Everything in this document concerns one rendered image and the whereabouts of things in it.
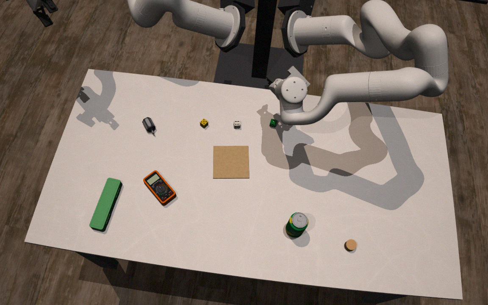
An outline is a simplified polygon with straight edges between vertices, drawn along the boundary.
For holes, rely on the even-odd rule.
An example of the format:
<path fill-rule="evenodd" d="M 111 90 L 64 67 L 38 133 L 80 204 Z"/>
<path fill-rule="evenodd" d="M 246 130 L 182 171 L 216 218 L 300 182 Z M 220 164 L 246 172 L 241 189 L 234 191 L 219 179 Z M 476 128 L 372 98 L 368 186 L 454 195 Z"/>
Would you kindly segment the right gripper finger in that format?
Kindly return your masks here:
<path fill-rule="evenodd" d="M 42 10 L 42 12 L 39 12 L 40 10 Z M 48 26 L 53 24 L 53 22 L 49 18 L 49 16 L 46 15 L 46 12 L 44 11 L 43 5 L 40 8 L 37 8 L 37 11 L 33 11 L 33 14 L 38 16 L 38 19 L 41 20 L 41 22 L 43 23 L 43 25 L 45 27 L 48 27 Z"/>
<path fill-rule="evenodd" d="M 41 0 L 41 1 L 44 2 L 43 5 L 47 8 L 49 13 L 58 11 L 57 6 L 52 0 Z"/>

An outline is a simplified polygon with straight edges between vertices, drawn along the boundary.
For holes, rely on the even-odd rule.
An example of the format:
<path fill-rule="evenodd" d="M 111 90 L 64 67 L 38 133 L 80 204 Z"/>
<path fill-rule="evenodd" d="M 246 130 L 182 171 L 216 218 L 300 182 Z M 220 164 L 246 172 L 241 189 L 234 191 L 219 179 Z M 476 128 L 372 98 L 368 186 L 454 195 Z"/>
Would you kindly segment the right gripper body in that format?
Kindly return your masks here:
<path fill-rule="evenodd" d="M 43 2 L 41 0 L 26 0 L 26 1 L 33 11 L 37 11 L 37 8 L 43 5 Z M 44 5 L 43 7 L 45 8 Z"/>

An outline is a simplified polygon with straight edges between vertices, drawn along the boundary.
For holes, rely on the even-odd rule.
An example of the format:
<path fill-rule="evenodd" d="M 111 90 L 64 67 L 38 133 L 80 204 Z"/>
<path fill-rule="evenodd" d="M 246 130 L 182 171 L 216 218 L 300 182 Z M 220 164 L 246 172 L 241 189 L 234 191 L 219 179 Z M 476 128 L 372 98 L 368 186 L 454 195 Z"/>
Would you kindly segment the tan flat mat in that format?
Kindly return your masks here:
<path fill-rule="evenodd" d="M 250 178 L 248 146 L 214 146 L 213 178 Z"/>

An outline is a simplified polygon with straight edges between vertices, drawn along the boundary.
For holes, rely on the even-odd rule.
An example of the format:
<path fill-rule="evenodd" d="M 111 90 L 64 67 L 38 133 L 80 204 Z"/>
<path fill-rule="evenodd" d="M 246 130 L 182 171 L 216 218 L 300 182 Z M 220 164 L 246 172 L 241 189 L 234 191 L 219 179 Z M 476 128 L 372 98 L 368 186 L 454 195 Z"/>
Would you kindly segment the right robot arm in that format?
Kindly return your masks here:
<path fill-rule="evenodd" d="M 165 12 L 172 12 L 176 26 L 215 37 L 220 47 L 235 40 L 240 25 L 236 6 L 212 8 L 191 0 L 127 0 L 130 15 L 143 28 L 156 25 Z"/>

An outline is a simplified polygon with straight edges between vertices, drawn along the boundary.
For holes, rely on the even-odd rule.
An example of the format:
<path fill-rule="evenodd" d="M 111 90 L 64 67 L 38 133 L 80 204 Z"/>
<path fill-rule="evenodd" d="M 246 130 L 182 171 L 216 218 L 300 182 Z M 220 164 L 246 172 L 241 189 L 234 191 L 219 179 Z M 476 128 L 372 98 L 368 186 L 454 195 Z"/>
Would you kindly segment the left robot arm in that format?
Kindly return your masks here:
<path fill-rule="evenodd" d="M 304 53 L 308 46 L 347 44 L 370 58 L 385 58 L 391 53 L 404 61 L 414 58 L 415 67 L 330 75 L 317 106 L 303 111 L 310 83 L 292 66 L 287 71 L 290 76 L 275 84 L 283 124 L 317 123 L 341 102 L 400 102 L 445 92 L 449 60 L 441 27 L 425 24 L 410 31 L 382 0 L 364 3 L 360 23 L 361 29 L 347 15 L 312 17 L 295 11 L 287 24 L 287 37 L 296 53 Z"/>

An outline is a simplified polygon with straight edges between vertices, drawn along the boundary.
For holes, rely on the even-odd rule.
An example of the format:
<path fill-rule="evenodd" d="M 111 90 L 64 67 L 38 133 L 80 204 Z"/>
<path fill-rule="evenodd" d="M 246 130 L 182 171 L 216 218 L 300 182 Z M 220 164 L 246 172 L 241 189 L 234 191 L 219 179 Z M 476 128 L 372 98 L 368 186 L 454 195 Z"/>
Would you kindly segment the green pencil case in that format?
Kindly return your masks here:
<path fill-rule="evenodd" d="M 114 210 L 122 183 L 115 178 L 107 178 L 89 226 L 94 230 L 105 231 Z"/>

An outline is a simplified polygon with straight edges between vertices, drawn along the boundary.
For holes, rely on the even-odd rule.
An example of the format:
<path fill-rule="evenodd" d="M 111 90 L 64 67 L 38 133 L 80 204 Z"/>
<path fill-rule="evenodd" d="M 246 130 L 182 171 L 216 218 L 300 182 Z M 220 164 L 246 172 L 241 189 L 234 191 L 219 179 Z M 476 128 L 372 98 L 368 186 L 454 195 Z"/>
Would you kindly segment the orange multimeter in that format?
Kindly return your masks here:
<path fill-rule="evenodd" d="M 147 175 L 143 181 L 163 206 L 176 197 L 175 191 L 156 170 Z"/>

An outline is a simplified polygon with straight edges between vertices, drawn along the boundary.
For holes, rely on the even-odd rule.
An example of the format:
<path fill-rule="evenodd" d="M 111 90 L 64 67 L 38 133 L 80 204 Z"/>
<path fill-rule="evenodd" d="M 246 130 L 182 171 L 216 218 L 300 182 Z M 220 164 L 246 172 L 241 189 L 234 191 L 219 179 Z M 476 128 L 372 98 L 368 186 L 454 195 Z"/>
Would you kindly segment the brown cylinder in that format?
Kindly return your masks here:
<path fill-rule="evenodd" d="M 357 244 L 353 239 L 350 239 L 345 242 L 344 247 L 347 251 L 353 251 L 357 247 Z"/>

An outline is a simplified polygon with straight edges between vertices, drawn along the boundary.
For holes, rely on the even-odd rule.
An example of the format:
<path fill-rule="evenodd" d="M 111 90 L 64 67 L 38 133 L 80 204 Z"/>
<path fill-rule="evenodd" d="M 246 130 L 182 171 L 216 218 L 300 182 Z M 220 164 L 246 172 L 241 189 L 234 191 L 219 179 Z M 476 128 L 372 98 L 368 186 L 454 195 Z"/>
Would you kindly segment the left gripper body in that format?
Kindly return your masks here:
<path fill-rule="evenodd" d="M 269 89 L 275 94 L 276 82 L 281 81 L 282 79 L 276 79 L 272 84 L 269 85 Z"/>

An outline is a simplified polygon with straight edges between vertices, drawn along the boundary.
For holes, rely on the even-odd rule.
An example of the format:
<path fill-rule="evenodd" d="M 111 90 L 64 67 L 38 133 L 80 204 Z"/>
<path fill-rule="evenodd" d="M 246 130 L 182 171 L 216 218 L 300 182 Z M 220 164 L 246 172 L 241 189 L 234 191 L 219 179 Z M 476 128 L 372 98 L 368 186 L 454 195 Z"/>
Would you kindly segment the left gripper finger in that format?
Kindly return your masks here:
<path fill-rule="evenodd" d="M 269 75 L 266 75 L 266 78 L 267 78 L 267 81 L 269 82 L 269 85 L 272 84 L 275 81 L 275 79 L 273 79 Z"/>

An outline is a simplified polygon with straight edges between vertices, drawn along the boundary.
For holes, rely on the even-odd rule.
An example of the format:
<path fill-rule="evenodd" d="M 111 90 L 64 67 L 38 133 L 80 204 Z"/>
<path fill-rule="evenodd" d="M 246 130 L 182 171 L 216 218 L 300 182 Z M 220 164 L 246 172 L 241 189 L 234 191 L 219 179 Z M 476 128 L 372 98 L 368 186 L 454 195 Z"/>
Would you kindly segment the green soda can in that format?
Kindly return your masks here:
<path fill-rule="evenodd" d="M 304 213 L 292 214 L 286 225 L 286 233 L 293 238 L 300 237 L 308 227 L 308 218 Z"/>

